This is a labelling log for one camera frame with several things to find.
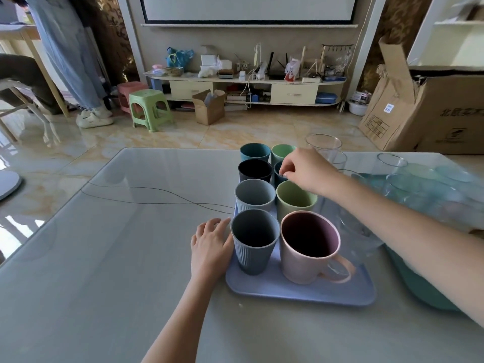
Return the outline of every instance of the hand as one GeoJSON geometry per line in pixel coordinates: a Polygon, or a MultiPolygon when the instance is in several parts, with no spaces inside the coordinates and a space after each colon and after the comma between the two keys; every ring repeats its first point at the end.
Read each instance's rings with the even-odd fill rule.
{"type": "Polygon", "coordinates": [[[313,194],[326,196],[338,171],[314,148],[297,148],[288,154],[279,170],[281,176],[313,194]]]}
{"type": "Polygon", "coordinates": [[[224,242],[225,228],[230,218],[220,221],[210,219],[197,227],[197,233],[192,236],[192,279],[201,277],[215,282],[225,271],[234,251],[234,238],[230,234],[224,242]]]}

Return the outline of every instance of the cardboard box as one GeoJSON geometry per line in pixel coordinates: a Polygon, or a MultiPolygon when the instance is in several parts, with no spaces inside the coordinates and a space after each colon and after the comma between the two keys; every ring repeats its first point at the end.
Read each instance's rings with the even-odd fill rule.
{"type": "Polygon", "coordinates": [[[379,41],[380,79],[360,130],[385,151],[484,154],[484,72],[407,65],[402,46],[379,41]]]}
{"type": "Polygon", "coordinates": [[[204,125],[211,125],[225,116],[225,91],[215,90],[214,97],[208,107],[203,103],[209,90],[202,91],[192,96],[193,104],[195,105],[195,119],[198,123],[204,125]]]}

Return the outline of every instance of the light green cup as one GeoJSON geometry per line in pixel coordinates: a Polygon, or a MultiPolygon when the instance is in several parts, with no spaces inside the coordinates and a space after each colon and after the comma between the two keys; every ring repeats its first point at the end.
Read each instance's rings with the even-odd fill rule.
{"type": "Polygon", "coordinates": [[[298,210],[312,211],[318,201],[318,196],[301,189],[291,181],[285,181],[277,186],[277,220],[279,222],[289,213],[298,210]]]}
{"type": "Polygon", "coordinates": [[[271,150],[270,164],[274,167],[277,162],[282,162],[287,154],[293,152],[295,148],[295,146],[287,144],[274,145],[271,150]]]}

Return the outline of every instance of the plastic tray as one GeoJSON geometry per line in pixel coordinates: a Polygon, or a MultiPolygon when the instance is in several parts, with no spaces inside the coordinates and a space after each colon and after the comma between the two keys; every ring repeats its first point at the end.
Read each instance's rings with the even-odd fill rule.
{"type": "MultiPolygon", "coordinates": [[[[275,208],[271,214],[276,216],[275,208]]],[[[364,266],[360,266],[355,276],[344,284],[331,283],[322,278],[309,285],[299,285],[287,280],[279,267],[279,242],[280,240],[274,247],[265,271],[256,276],[247,275],[240,269],[234,252],[225,276],[228,287],[235,293],[253,297],[353,306],[365,306],[375,301],[375,287],[364,266]]]]}

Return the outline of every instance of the blue plastic bag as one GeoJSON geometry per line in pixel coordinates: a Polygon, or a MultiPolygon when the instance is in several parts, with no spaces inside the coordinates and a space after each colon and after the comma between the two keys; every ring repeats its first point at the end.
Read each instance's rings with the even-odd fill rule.
{"type": "Polygon", "coordinates": [[[168,57],[166,58],[166,66],[170,67],[185,67],[188,61],[193,58],[193,50],[177,51],[169,47],[167,49],[168,57]]]}

